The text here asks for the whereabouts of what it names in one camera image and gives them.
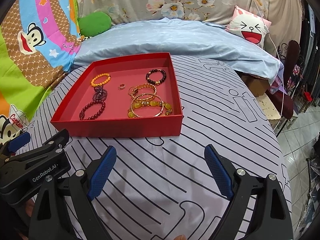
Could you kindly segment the person's hand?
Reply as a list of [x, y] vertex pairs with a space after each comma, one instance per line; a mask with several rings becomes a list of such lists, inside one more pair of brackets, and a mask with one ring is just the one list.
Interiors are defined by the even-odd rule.
[[187, 240], [185, 235], [178, 235], [177, 237], [174, 238], [174, 240]]

